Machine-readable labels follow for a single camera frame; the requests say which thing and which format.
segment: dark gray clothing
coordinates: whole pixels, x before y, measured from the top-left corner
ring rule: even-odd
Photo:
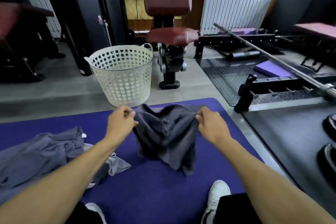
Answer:
[[[140,154],[159,157],[175,171],[181,167],[186,175],[191,175],[196,163],[198,121],[195,116],[200,108],[175,104],[158,111],[145,104],[139,106],[134,118],[139,124],[133,131],[141,145]]]
[[[0,205],[84,152],[82,129],[42,133],[0,151]]]

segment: shoe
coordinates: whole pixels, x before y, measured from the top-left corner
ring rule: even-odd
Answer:
[[[91,210],[91,211],[94,211],[94,212],[98,213],[99,216],[101,217],[101,220],[103,221],[103,224],[107,224],[106,220],[105,220],[105,216],[104,216],[102,210],[100,209],[100,207],[97,204],[95,204],[95,203],[87,203],[85,205],[85,207],[87,209]]]
[[[204,219],[207,217],[215,216],[219,199],[223,196],[231,195],[229,186],[222,180],[215,181],[209,191],[207,208],[203,214],[201,224],[204,223]]]

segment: white laundry basket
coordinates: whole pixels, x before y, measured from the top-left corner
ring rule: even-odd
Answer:
[[[108,101],[119,107],[138,106],[151,92],[153,47],[150,44],[117,45],[84,57],[89,62]]]

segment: purple yoga mat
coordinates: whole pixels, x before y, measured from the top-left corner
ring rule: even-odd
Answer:
[[[227,122],[232,137],[260,159],[216,99],[190,100],[179,104],[206,105],[219,112]],[[110,113],[95,112],[0,124],[0,150],[42,132],[60,133],[75,126],[82,127],[87,134],[87,143],[95,144],[105,135]],[[174,171],[160,160],[140,158],[138,150],[135,135],[131,133],[115,152],[132,167],[107,177],[83,196],[84,203],[95,202],[101,207],[108,224],[199,223],[209,189],[215,180],[224,180],[232,194],[245,191],[228,160],[200,134],[196,142],[197,163],[191,176]]]
[[[269,77],[290,77],[294,75],[271,60],[256,65],[254,70]]]

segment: floor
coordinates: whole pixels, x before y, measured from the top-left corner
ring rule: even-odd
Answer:
[[[58,47],[61,52],[66,54],[66,58],[59,60],[45,58],[35,67],[36,72],[44,74],[44,81],[0,84],[0,123],[105,111],[114,108],[107,101],[95,76],[85,77],[79,73],[67,44],[59,43]],[[154,60],[151,92],[146,103],[154,105],[201,98],[217,99],[264,162],[284,175],[282,169],[243,117],[233,112],[233,107],[227,104],[193,59],[194,54],[195,47],[191,44],[187,47],[185,55],[187,71],[176,74],[181,86],[175,90],[159,89],[158,84],[163,80],[163,74]],[[219,57],[221,54],[216,50],[204,48],[203,58]]]

